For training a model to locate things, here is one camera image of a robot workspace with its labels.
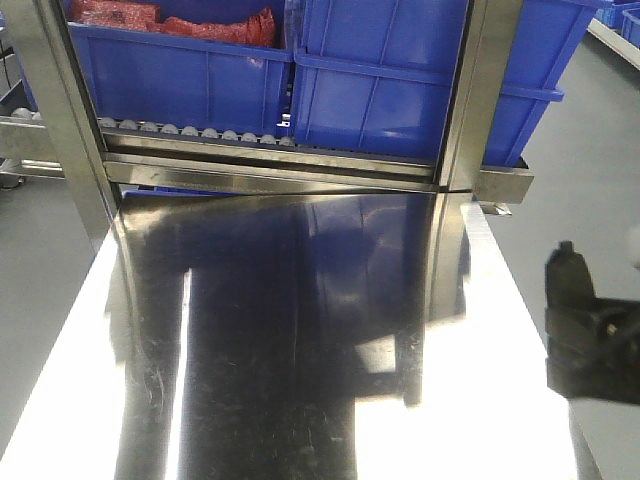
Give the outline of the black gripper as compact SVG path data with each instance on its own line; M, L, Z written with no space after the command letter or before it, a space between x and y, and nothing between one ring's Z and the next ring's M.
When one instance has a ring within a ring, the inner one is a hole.
M598 297L582 254L562 241L545 265L548 386L566 399L639 401L639 302Z

